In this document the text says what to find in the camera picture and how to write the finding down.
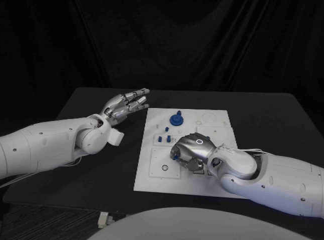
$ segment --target black backdrop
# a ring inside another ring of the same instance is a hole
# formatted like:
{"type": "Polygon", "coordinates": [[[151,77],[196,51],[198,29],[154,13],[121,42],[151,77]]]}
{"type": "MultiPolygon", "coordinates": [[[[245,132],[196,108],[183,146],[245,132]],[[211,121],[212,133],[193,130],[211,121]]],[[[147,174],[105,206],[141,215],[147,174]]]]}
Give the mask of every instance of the black backdrop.
{"type": "Polygon", "coordinates": [[[324,0],[0,0],[0,135],[80,86],[293,93],[324,134],[324,0]]]}

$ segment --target blue component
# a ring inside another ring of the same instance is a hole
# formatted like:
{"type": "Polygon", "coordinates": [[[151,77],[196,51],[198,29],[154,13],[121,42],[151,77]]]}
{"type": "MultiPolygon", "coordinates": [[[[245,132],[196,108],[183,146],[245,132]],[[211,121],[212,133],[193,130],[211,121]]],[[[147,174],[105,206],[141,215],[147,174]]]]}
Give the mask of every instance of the blue component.
{"type": "Polygon", "coordinates": [[[180,126],[185,123],[185,118],[182,116],[182,111],[176,115],[171,116],[171,124],[174,126],[180,126]]]}

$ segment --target white panel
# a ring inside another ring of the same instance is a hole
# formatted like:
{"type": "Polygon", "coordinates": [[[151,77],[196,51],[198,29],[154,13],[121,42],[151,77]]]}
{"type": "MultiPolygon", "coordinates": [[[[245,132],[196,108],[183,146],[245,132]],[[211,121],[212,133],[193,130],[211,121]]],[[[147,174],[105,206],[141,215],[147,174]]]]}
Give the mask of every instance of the white panel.
{"type": "MultiPolygon", "coordinates": [[[[182,167],[170,158],[170,151],[176,142],[183,136],[196,133],[198,128],[200,131],[203,131],[203,133],[209,133],[208,135],[216,144],[222,144],[225,142],[229,146],[237,147],[235,133],[231,127],[229,114],[226,110],[173,108],[148,109],[140,165],[135,179],[135,191],[244,198],[222,189],[216,183],[215,177],[209,176],[208,174],[208,168],[205,169],[205,174],[196,174],[182,167]],[[174,114],[177,114],[179,110],[182,111],[185,123],[180,126],[173,126],[170,118],[174,114]],[[171,142],[167,142],[169,135],[171,136],[171,142]],[[161,149],[156,152],[156,154],[161,154],[158,158],[156,158],[157,155],[154,155],[153,149],[161,149]],[[154,159],[158,159],[160,163],[157,167],[160,171],[158,174],[156,173],[154,159]],[[176,176],[177,173],[169,172],[169,170],[166,171],[169,173],[161,172],[161,163],[169,166],[176,166],[174,164],[179,165],[179,176],[176,176]]],[[[190,160],[190,157],[187,156],[183,155],[182,157],[185,160],[190,160]]]]}
{"type": "Polygon", "coordinates": [[[171,150],[153,149],[150,176],[161,178],[180,178],[180,164],[170,158],[171,150]]]}

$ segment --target white robotic arm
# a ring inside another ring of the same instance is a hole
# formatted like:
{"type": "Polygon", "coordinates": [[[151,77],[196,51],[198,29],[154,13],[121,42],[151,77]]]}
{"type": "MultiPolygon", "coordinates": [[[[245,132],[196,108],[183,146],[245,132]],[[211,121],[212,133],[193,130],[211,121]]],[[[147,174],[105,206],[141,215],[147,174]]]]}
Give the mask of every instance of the white robotic arm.
{"type": "Polygon", "coordinates": [[[101,114],[34,124],[0,137],[0,179],[51,170],[101,152],[108,142],[118,146],[124,133],[114,126],[128,114],[150,107],[143,105],[148,93],[144,88],[121,94],[101,114]]]}
{"type": "Polygon", "coordinates": [[[244,150],[216,147],[199,133],[180,139],[171,158],[192,171],[208,165],[228,192],[286,213],[324,218],[324,168],[286,156],[254,157],[244,150]],[[185,161],[182,154],[193,159],[185,161]]]}

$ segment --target white platform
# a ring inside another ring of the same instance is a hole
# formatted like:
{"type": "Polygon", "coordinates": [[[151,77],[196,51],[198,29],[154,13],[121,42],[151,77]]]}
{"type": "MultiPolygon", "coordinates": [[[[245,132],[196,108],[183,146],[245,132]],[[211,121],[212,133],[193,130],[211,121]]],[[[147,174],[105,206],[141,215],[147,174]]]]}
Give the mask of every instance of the white platform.
{"type": "Polygon", "coordinates": [[[170,158],[176,142],[183,136],[195,132],[209,136],[216,146],[225,143],[234,148],[238,147],[226,110],[148,109],[135,191],[244,199],[242,196],[222,189],[215,177],[209,175],[208,169],[205,169],[205,174],[193,173],[170,158]],[[182,126],[173,126],[170,118],[179,110],[185,123],[182,126]]]}

